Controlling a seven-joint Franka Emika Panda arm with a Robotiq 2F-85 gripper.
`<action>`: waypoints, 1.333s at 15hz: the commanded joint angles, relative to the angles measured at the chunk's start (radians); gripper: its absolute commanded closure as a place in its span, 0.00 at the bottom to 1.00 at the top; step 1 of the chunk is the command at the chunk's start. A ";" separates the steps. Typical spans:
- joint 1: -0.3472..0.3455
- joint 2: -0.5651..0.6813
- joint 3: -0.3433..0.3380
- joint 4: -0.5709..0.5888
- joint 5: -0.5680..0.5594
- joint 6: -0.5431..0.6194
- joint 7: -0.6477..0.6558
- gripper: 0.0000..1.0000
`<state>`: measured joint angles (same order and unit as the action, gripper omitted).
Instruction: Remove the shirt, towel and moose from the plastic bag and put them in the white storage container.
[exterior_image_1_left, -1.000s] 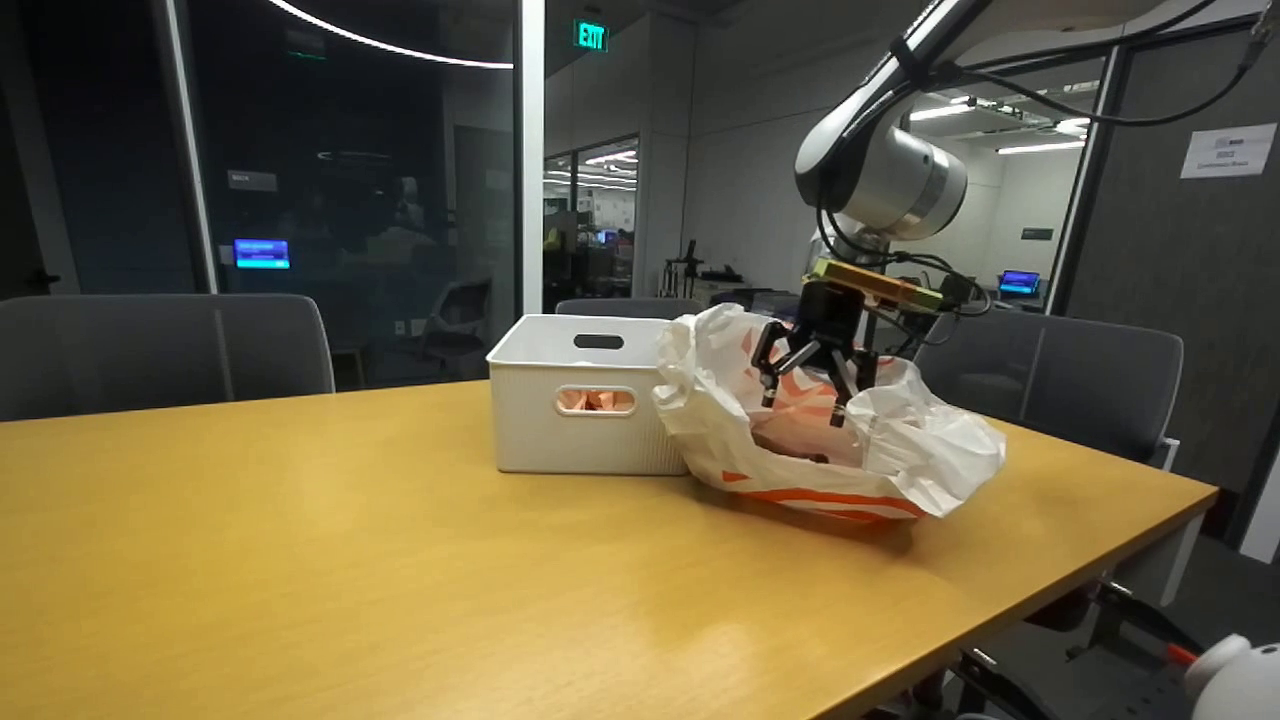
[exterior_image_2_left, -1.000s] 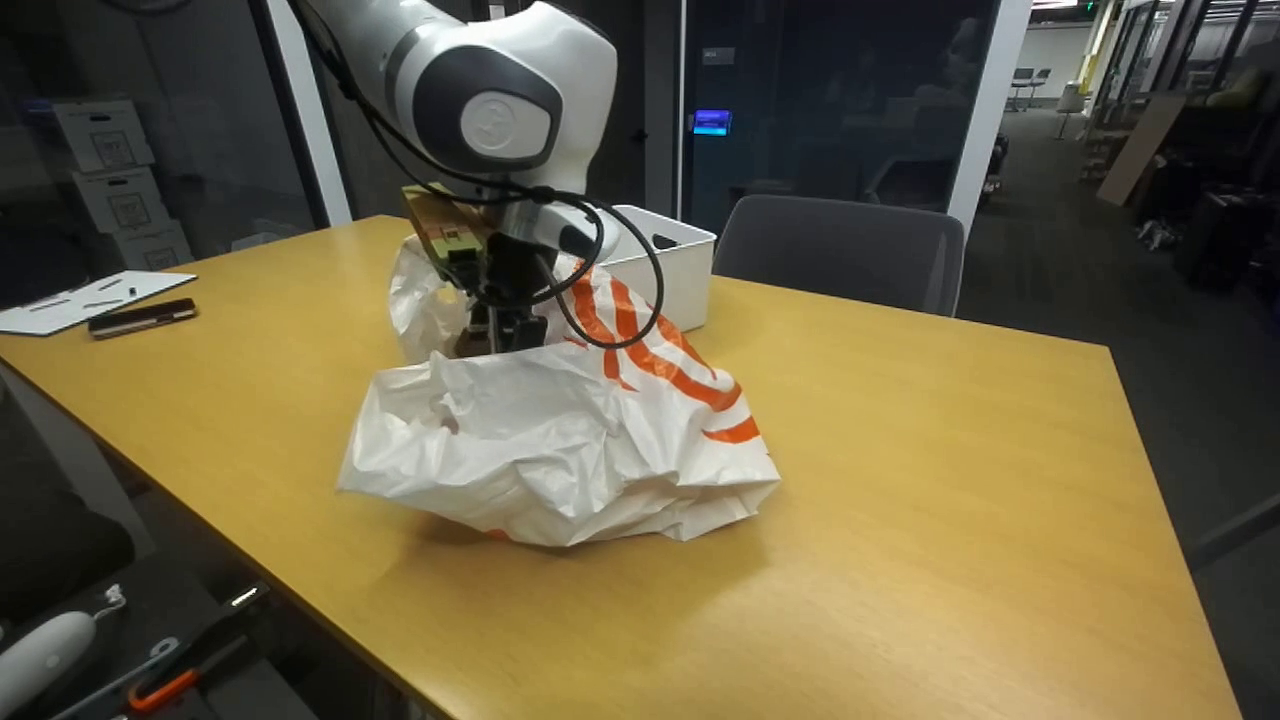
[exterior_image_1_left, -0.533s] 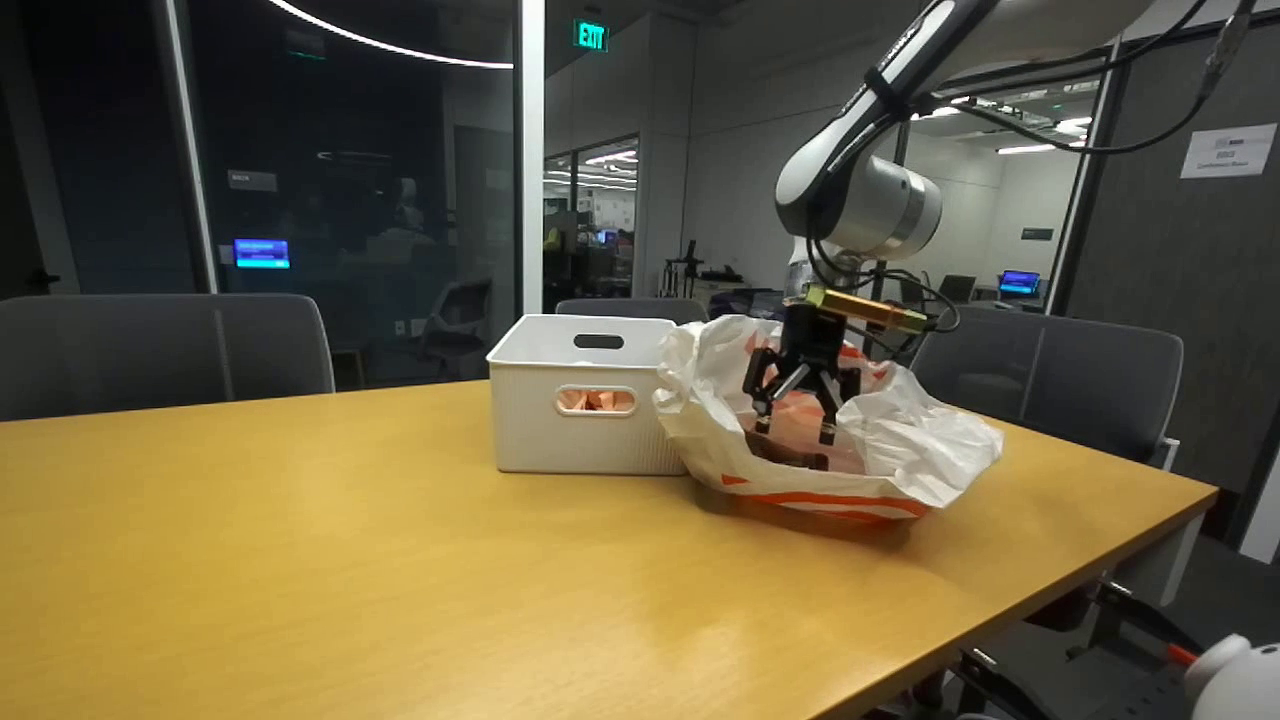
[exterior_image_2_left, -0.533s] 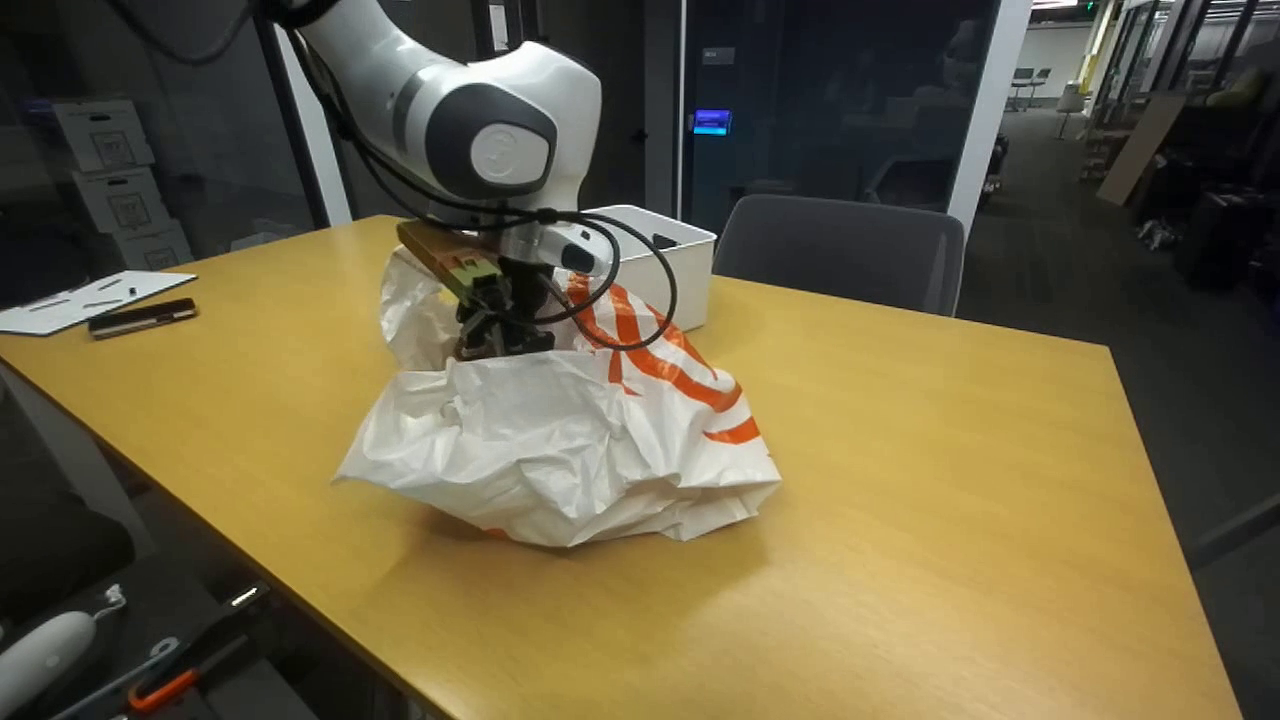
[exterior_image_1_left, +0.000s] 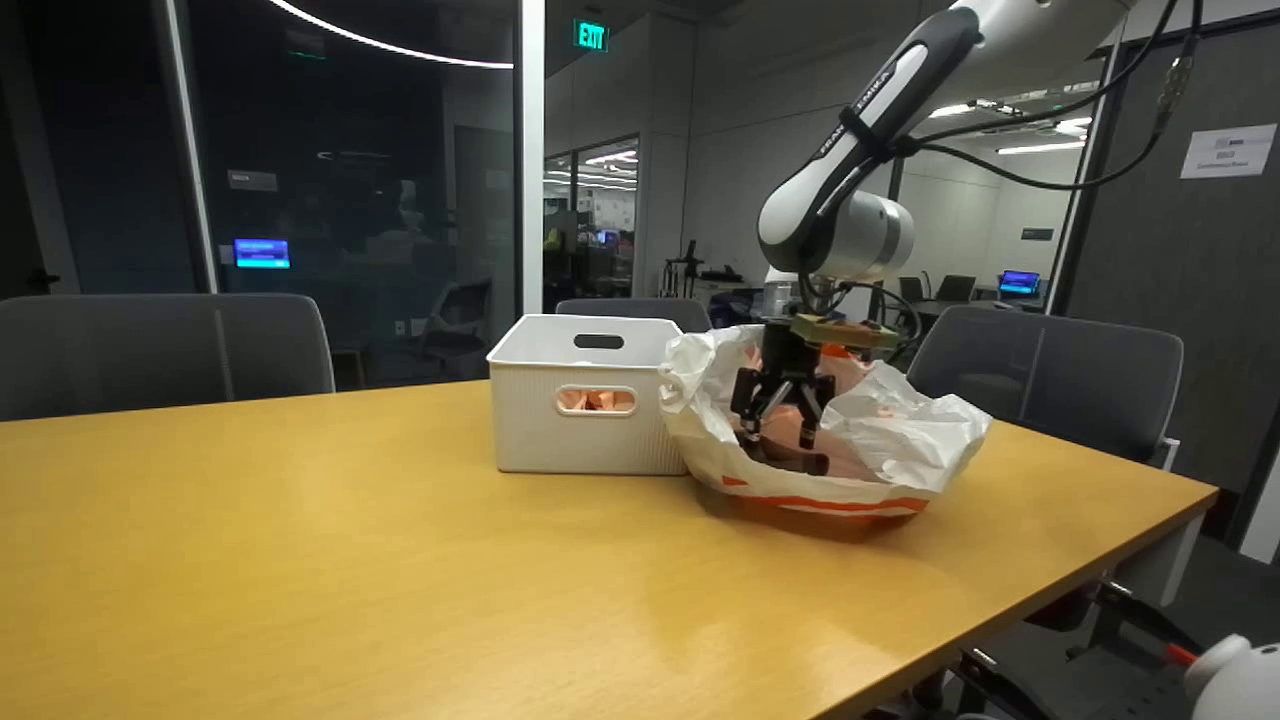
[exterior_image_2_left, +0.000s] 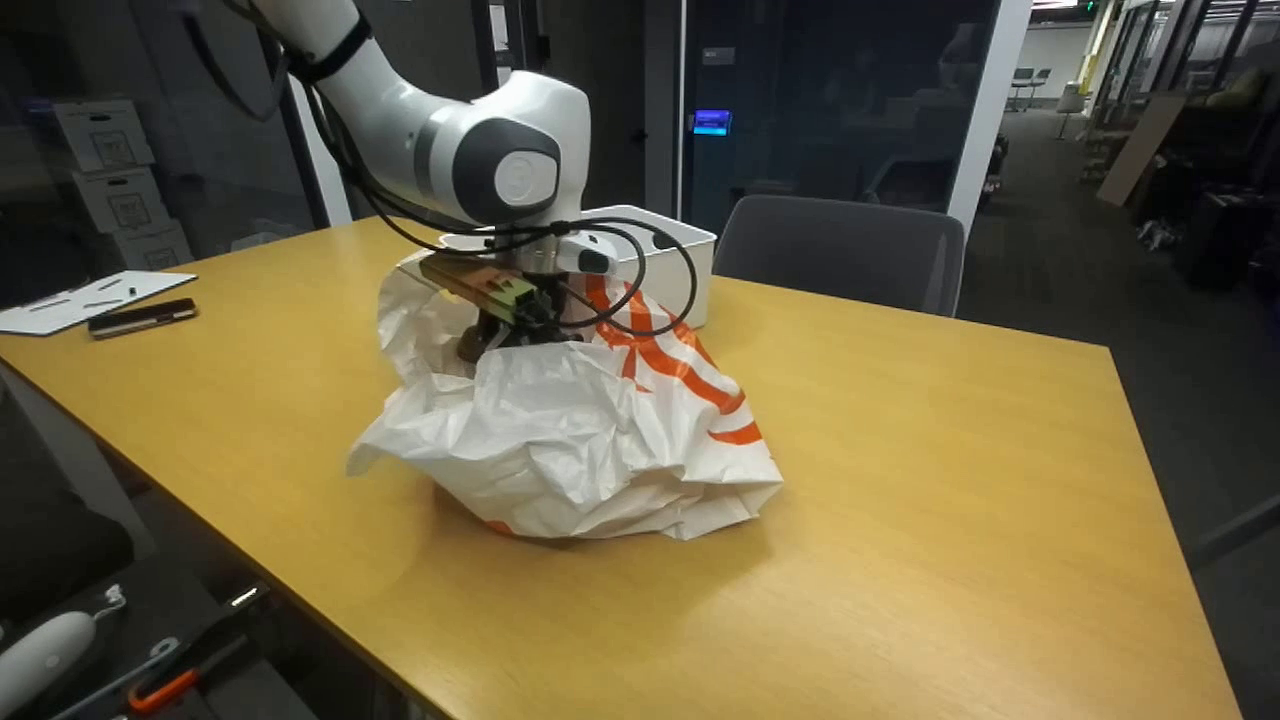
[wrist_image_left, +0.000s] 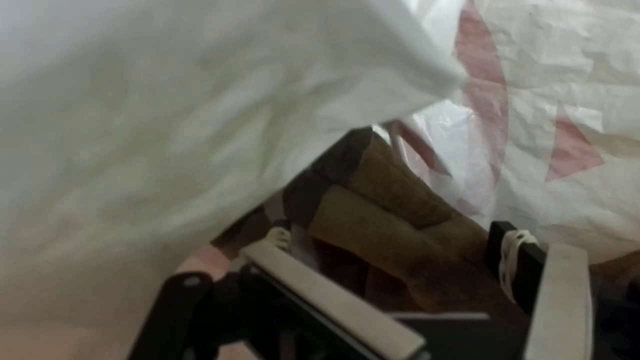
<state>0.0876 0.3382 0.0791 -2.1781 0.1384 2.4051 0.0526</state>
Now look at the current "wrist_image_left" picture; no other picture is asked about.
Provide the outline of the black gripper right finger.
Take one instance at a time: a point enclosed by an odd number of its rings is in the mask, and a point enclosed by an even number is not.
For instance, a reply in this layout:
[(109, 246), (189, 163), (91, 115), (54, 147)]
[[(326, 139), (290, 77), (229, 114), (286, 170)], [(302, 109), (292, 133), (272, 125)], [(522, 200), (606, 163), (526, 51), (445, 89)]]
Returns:
[(493, 221), (484, 261), (528, 317), (522, 360), (640, 360), (640, 284), (613, 284), (589, 251), (543, 243), (510, 221)]

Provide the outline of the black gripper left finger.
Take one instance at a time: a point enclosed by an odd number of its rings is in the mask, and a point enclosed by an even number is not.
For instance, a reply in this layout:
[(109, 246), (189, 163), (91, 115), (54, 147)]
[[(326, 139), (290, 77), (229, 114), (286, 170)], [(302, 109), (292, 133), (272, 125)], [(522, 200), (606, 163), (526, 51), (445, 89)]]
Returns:
[(215, 276), (198, 261), (164, 279), (126, 360), (431, 360), (427, 337), (267, 240)]

